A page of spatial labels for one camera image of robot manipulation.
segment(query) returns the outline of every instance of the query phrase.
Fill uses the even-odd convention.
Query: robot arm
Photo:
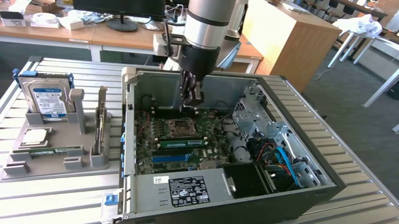
[[[161,49],[162,42],[166,43],[165,55],[179,55],[183,106],[194,106],[205,101],[201,91],[205,77],[217,65],[229,67],[233,63],[241,43],[238,29],[245,18],[246,4],[247,0],[191,0],[185,35],[166,33],[154,37],[155,49]]]

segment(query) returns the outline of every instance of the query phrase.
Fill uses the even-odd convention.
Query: hard drive
[[[67,119],[75,112],[70,98],[74,88],[73,74],[49,74],[26,71],[19,74],[18,82],[23,89],[31,113],[41,113],[47,121]]]

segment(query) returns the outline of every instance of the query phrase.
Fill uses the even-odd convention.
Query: power supply label
[[[50,118],[61,118],[67,115],[62,90],[57,88],[35,88],[35,98],[41,113]]]
[[[170,179],[170,189],[174,207],[211,202],[205,176]]]

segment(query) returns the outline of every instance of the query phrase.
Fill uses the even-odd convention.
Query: monitor stand
[[[130,20],[125,20],[125,16],[121,15],[121,19],[111,19],[106,22],[107,27],[110,27],[113,30],[121,31],[121,32],[134,32],[138,29],[138,25],[135,22]]]

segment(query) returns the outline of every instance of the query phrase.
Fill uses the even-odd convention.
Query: aluminum slatted surface
[[[122,123],[121,70],[126,65],[45,58],[37,71],[74,72],[77,88],[86,90],[85,109],[94,112],[99,85],[107,85],[107,107],[113,114],[111,167],[103,171],[67,174],[54,179],[0,183],[0,223],[99,223],[105,192],[118,188]],[[313,112],[310,105],[281,77],[267,77],[283,104],[349,187],[285,223],[399,223],[398,201],[381,184],[347,145]],[[9,159],[14,139],[26,120],[27,102],[15,92],[0,114],[0,165]],[[273,109],[277,119],[282,119]]]

